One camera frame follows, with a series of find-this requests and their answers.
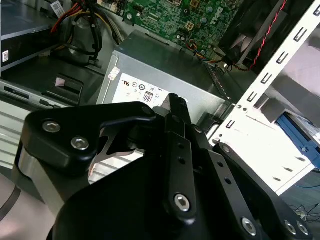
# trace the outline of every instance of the gray metal casing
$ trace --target gray metal casing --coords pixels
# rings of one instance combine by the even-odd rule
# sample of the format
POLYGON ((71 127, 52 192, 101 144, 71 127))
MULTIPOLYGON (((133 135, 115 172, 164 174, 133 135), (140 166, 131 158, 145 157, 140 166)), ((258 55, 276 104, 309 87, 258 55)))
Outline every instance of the gray metal casing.
POLYGON ((55 21, 18 1, 2 1, 1 40, 49 29, 55 21))
POLYGON ((123 73, 186 99, 194 124, 203 113, 214 114, 221 105, 230 105, 203 63, 138 31, 115 48, 97 104, 112 103, 123 73), (114 67, 120 73, 110 82, 114 67))

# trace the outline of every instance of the black wire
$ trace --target black wire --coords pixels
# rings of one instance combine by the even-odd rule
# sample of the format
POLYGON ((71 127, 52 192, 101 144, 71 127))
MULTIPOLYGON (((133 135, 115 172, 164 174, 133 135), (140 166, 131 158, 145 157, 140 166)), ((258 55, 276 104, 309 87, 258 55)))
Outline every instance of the black wire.
POLYGON ((298 211, 301 207, 303 207, 303 205, 300 205, 296 210, 294 210, 295 212, 298 211))
POLYGON ((312 224, 312 223, 314 223, 314 222, 316 222, 318 220, 320 220, 320 217, 318 217, 316 220, 309 221, 308 223, 312 224))
POLYGON ((309 214, 310 216, 313 216, 313 215, 319 215, 320 212, 316 212, 316 213, 312 213, 312 214, 309 214))
POLYGON ((102 17, 102 19, 105 20, 105 22, 107 24, 109 24, 109 26, 111 28, 113 40, 115 41, 115 43, 117 45, 119 45, 120 44, 119 38, 118 38, 118 36, 117 36, 117 34, 115 32, 115 29, 113 28, 112 24, 109 21, 108 15, 102 10, 103 8, 99 4, 95 4, 94 5, 94 9, 102 17))
POLYGON ((306 222, 308 222, 308 217, 309 217, 309 214, 312 212, 312 210, 315 209, 316 207, 318 207, 319 205, 320 205, 320 203, 317 203, 316 205, 314 205, 313 208, 311 208, 310 211, 307 212, 307 214, 306 214, 306 220, 305 220, 306 222))
POLYGON ((96 49, 96 53, 97 53, 93 58, 97 59, 98 54, 102 49, 102 44, 103 44, 102 34, 101 34, 100 26, 97 21, 97 17, 95 15, 94 7, 93 7, 92 3, 90 2, 90 0, 87 1, 87 6, 90 11, 90 16, 92 18, 92 21, 94 23, 94 28, 92 27, 92 25, 90 25, 91 32, 92 32, 93 39, 94 39, 95 49, 96 49))
POLYGON ((90 63, 88 61, 87 62, 78 62, 78 61, 75 61, 73 59, 70 59, 70 58, 67 58, 67 57, 61 57, 61 56, 57 56, 57 55, 55 55, 54 57, 57 58, 57 59, 63 60, 68 64, 72 64, 72 65, 75 65, 75 66, 78 66, 78 67, 85 67, 85 66, 90 65, 90 63))
POLYGON ((67 42, 62 42, 61 45, 71 49, 71 50, 74 50, 76 52, 79 52, 81 54, 84 54, 84 55, 88 55, 88 56, 95 56, 96 55, 96 52, 91 52, 91 51, 87 51, 87 50, 84 50, 80 47, 77 47, 77 46, 74 46, 74 45, 71 45, 67 42))
POLYGON ((218 55, 219 57, 221 57, 221 58, 225 57, 225 55, 223 55, 223 54, 221 54, 221 53, 219 53, 219 52, 214 51, 214 53, 217 54, 217 55, 218 55))
POLYGON ((319 169, 317 169, 317 170, 312 170, 311 172, 313 172, 313 173, 316 173, 316 174, 320 174, 320 171, 319 171, 319 169))

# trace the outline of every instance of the green circuit board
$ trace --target green circuit board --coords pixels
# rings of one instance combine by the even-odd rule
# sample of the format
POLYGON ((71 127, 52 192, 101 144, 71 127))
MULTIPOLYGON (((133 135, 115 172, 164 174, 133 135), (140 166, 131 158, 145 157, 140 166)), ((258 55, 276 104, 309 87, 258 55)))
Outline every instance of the green circuit board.
POLYGON ((206 58, 216 55, 243 0, 98 0, 107 10, 186 47, 194 40, 206 58))

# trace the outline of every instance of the white label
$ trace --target white label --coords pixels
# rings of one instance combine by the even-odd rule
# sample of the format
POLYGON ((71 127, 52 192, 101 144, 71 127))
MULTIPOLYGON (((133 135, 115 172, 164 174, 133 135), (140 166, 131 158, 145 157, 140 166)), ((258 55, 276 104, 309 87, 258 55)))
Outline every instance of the white label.
POLYGON ((55 1, 51 4, 51 8, 53 9, 55 15, 60 18, 63 14, 65 14, 65 10, 61 6, 61 3, 59 1, 55 1))
POLYGON ((122 73, 112 103, 138 101, 147 104, 150 108, 160 107, 169 93, 157 86, 122 73))
POLYGON ((116 77, 118 76, 118 74, 120 73, 120 69, 117 68, 116 66, 112 69, 112 71, 110 72, 110 74, 108 75, 108 78, 113 81, 116 79, 116 77))
POLYGON ((2 53, 2 62, 4 63, 4 62, 6 62, 6 61, 8 61, 8 60, 9 60, 9 50, 4 51, 4 52, 2 53))
POLYGON ((66 80, 64 80, 64 79, 62 79, 62 78, 60 78, 60 77, 57 77, 56 79, 55 79, 55 86, 57 87, 57 86, 59 86, 59 87, 62 87, 62 86, 64 86, 66 84, 66 80))

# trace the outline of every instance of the capacitor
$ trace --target capacitor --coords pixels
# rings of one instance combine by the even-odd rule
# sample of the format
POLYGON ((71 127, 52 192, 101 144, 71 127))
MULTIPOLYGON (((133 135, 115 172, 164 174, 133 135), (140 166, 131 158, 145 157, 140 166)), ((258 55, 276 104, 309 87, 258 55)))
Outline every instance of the capacitor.
POLYGON ((131 19, 132 19, 132 14, 131 14, 131 13, 128 13, 128 14, 126 15, 126 18, 127 18, 128 20, 131 20, 131 19))
POLYGON ((205 17, 201 18, 201 23, 202 24, 206 24, 207 23, 207 19, 205 17))
POLYGON ((214 11, 214 9, 213 9, 212 6, 208 6, 208 7, 206 8, 206 12, 207 12, 207 13, 212 13, 213 11, 214 11))

